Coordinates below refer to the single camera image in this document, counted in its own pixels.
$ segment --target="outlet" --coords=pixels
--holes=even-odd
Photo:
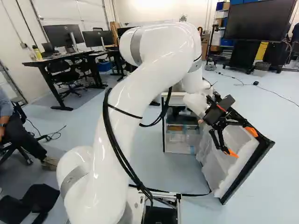
[[[23,48],[23,49],[26,49],[28,46],[27,46],[27,44],[26,43],[20,43],[20,46],[21,46],[21,48]]]

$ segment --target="large tv screen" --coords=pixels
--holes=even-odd
[[[231,5],[224,38],[279,42],[288,32],[296,0],[263,0]]]

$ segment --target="black mount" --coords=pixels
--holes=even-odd
[[[209,133],[212,136],[216,149],[221,150],[225,154],[231,155],[230,150],[224,143],[223,130],[228,125],[247,127],[248,121],[246,119],[233,117],[230,114],[231,105],[235,102],[235,99],[231,95],[228,95],[221,100],[220,95],[215,93],[215,100],[208,95],[206,97],[206,101],[211,106],[206,110],[206,115],[203,120],[212,127]]]

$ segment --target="blue bin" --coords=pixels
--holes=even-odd
[[[244,0],[230,0],[231,5],[243,4],[243,3],[244,3]]]
[[[234,41],[230,40],[230,39],[221,38],[220,45],[221,46],[233,46],[234,45]]]
[[[255,1],[258,1],[258,0],[244,0],[244,3],[255,2]]]
[[[224,2],[218,2],[216,6],[216,11],[222,10],[223,9],[223,3]]]
[[[110,62],[100,62],[97,64],[99,71],[109,71],[111,69]]]
[[[221,25],[221,27],[226,27],[227,24],[228,24],[228,19],[227,18],[223,18],[222,19],[222,25]]]

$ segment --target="table leg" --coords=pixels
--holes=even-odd
[[[108,59],[109,59],[109,62],[111,64],[112,74],[115,74],[115,70],[114,70],[114,67],[112,66],[111,56],[110,56],[109,53],[108,53]]]
[[[123,67],[122,67],[122,64],[121,64],[121,57],[119,55],[114,55],[114,61],[115,61],[115,64],[116,64],[117,73],[119,75],[121,75],[121,77],[117,80],[119,82],[125,77],[125,74],[123,73]]]
[[[65,106],[63,100],[61,99],[59,93],[57,92],[52,79],[50,77],[50,74],[46,71],[45,67],[39,67],[39,70],[45,79],[46,83],[48,84],[48,87],[52,91],[53,95],[55,96],[56,100],[58,101],[60,106],[52,106],[51,109],[57,109],[57,110],[62,110],[62,111],[72,111],[73,108]]]
[[[90,85],[90,86],[88,86],[88,88],[105,89],[108,85],[102,83],[102,79],[99,74],[99,70],[98,70],[97,64],[95,62],[95,58],[88,57],[87,61],[90,65],[90,71],[91,71],[93,79],[95,81],[95,85]]]

